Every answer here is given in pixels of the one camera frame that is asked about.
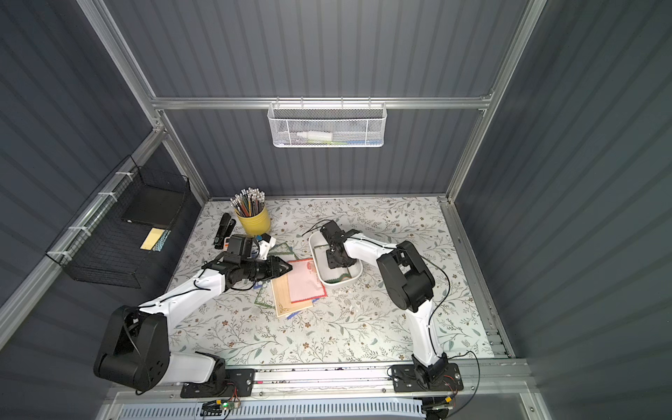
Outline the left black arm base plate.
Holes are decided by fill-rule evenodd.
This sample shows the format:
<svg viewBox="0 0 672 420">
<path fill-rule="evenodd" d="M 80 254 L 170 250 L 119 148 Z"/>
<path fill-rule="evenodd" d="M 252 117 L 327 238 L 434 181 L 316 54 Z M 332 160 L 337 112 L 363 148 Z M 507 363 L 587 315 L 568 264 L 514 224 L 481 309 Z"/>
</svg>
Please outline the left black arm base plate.
<svg viewBox="0 0 672 420">
<path fill-rule="evenodd" d="M 250 397 L 255 384 L 255 373 L 255 369 L 218 371 L 213 373 L 205 383 L 184 384 L 180 397 L 185 399 Z"/>
</svg>

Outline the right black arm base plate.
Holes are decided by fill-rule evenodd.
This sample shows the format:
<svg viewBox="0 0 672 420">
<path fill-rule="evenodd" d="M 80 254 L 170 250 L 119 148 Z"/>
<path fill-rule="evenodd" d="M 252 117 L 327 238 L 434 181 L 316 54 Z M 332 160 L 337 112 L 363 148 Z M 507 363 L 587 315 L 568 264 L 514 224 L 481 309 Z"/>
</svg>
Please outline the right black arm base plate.
<svg viewBox="0 0 672 420">
<path fill-rule="evenodd" d="M 455 394 L 464 390 L 460 369 L 456 363 L 441 365 L 438 369 L 424 369 L 420 365 L 392 365 L 387 371 L 397 393 L 444 392 Z"/>
</svg>

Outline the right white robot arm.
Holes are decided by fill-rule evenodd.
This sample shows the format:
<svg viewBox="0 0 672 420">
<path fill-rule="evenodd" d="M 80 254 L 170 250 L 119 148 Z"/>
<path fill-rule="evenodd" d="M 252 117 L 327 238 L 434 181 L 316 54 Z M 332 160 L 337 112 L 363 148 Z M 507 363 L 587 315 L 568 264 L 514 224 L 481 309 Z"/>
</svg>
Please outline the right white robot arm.
<svg viewBox="0 0 672 420">
<path fill-rule="evenodd" d="M 334 222 L 322 227 L 320 234 L 327 241 L 325 256 L 331 269 L 347 268 L 358 262 L 378 269 L 390 300 L 406 312 L 415 377 L 421 387 L 429 388 L 442 375 L 447 360 L 439 350 L 433 321 L 436 281 L 416 247 L 408 241 L 382 243 L 356 229 L 344 231 Z"/>
</svg>

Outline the green floral stationery paper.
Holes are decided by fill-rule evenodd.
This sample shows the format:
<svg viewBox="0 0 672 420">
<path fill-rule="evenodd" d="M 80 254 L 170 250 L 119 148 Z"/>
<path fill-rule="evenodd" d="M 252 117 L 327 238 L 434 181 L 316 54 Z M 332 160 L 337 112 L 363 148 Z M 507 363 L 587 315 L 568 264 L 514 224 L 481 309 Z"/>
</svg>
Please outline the green floral stationery paper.
<svg viewBox="0 0 672 420">
<path fill-rule="evenodd" d="M 270 256 L 280 257 L 285 261 L 297 261 L 299 258 L 289 243 L 277 243 L 270 251 Z"/>
</svg>

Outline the white plastic storage box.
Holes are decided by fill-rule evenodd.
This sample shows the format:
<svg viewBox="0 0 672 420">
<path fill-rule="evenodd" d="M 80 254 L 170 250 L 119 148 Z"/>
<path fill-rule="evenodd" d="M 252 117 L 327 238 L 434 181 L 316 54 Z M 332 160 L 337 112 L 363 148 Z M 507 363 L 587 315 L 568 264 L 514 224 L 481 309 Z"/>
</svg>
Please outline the white plastic storage box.
<svg viewBox="0 0 672 420">
<path fill-rule="evenodd" d="M 351 285 L 364 273 L 363 264 L 356 260 L 352 265 L 345 266 L 342 259 L 335 254 L 323 234 L 314 232 L 308 239 L 313 256 L 318 280 L 327 290 Z"/>
</svg>

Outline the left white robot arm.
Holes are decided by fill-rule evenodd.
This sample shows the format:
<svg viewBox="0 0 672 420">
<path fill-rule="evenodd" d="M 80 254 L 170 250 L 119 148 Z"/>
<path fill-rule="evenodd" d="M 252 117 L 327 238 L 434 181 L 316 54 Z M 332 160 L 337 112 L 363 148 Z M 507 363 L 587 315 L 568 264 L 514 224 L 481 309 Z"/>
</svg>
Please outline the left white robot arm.
<svg viewBox="0 0 672 420">
<path fill-rule="evenodd" d="M 269 255 L 262 243 L 231 236 L 227 248 L 170 292 L 138 306 L 121 306 L 110 316 L 96 355 L 98 378 L 124 385 L 138 395 L 180 383 L 182 397 L 223 394 L 231 385 L 226 362 L 210 353 L 173 353 L 169 337 L 188 316 L 238 283 L 267 282 L 292 271 L 281 257 Z"/>
</svg>

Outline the beige stationery paper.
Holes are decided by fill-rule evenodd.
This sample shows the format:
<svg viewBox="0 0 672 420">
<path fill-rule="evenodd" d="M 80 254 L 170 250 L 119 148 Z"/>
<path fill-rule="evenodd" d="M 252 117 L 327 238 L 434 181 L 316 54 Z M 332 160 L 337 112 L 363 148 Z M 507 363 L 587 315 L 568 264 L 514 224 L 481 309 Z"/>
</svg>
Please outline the beige stationery paper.
<svg viewBox="0 0 672 420">
<path fill-rule="evenodd" d="M 311 300 L 292 303 L 290 299 L 290 288 L 288 276 L 280 276 L 271 281 L 271 289 L 275 301 L 276 316 L 278 318 L 287 318 L 293 313 L 304 311 L 313 307 Z"/>
</svg>

